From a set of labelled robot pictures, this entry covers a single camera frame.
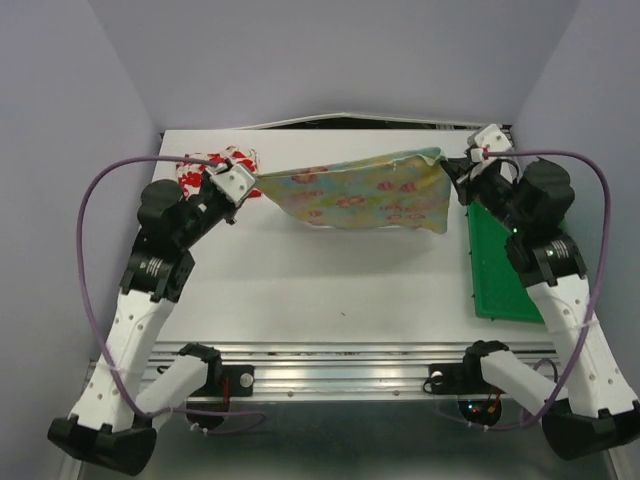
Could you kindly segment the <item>pastel floral skirt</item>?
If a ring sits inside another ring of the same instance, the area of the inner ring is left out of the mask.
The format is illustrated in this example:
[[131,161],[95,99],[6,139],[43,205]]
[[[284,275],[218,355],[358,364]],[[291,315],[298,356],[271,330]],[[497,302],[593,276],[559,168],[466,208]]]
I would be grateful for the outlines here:
[[447,231],[451,180],[442,149],[428,147],[258,177],[257,189],[316,227]]

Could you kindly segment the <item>red poppy print skirt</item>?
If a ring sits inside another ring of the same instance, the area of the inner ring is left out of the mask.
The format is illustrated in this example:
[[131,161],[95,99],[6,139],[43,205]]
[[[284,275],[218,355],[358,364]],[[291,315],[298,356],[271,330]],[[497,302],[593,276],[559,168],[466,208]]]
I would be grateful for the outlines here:
[[205,172],[212,173],[219,165],[224,165],[227,160],[233,164],[245,165],[252,173],[257,173],[259,170],[257,152],[253,149],[241,150],[236,146],[229,146],[222,151],[214,153],[196,152],[185,154],[184,157],[209,161],[207,165],[188,161],[181,161],[175,164],[175,179],[180,185],[185,198],[199,193]]

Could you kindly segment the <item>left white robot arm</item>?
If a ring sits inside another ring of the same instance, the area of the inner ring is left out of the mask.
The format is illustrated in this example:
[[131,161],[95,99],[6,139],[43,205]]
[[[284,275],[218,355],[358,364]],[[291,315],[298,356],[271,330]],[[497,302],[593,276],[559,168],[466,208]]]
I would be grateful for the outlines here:
[[106,350],[70,414],[52,421],[52,443],[78,460],[135,476],[149,462],[158,431],[174,409],[196,391],[225,388],[220,352],[197,343],[185,345],[147,388],[141,381],[195,266],[191,247],[219,222],[232,222],[240,204],[240,197],[209,180],[191,197],[173,180],[144,188],[140,229],[120,282]]

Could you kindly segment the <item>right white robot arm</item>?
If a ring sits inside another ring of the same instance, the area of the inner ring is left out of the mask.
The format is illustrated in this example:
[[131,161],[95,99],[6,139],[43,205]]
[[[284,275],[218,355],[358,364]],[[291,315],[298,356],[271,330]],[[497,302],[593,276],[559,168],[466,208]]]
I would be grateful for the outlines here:
[[564,460],[629,444],[639,437],[639,398],[599,325],[597,290],[588,282],[580,250],[561,227],[575,198],[570,176],[538,158],[518,179],[508,180],[501,173],[504,162],[454,158],[442,167],[461,204],[479,204],[508,231],[507,259],[541,314],[564,370],[551,381],[505,344],[476,341],[423,389],[469,395],[496,388],[541,423],[547,443]]

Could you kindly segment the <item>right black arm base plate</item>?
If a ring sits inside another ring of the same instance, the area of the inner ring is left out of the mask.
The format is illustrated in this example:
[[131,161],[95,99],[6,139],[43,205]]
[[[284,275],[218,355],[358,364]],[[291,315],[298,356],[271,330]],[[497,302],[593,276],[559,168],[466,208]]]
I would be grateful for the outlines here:
[[478,365],[435,363],[430,364],[428,370],[429,374],[422,384],[422,390],[427,394],[469,396],[504,393],[504,390],[485,381]]

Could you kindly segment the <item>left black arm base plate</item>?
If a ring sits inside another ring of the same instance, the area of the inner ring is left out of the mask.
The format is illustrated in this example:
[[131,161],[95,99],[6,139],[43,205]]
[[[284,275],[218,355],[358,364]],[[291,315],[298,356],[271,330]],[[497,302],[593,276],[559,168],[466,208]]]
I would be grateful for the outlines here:
[[209,367],[205,383],[191,397],[247,398],[253,395],[255,368],[250,364]]

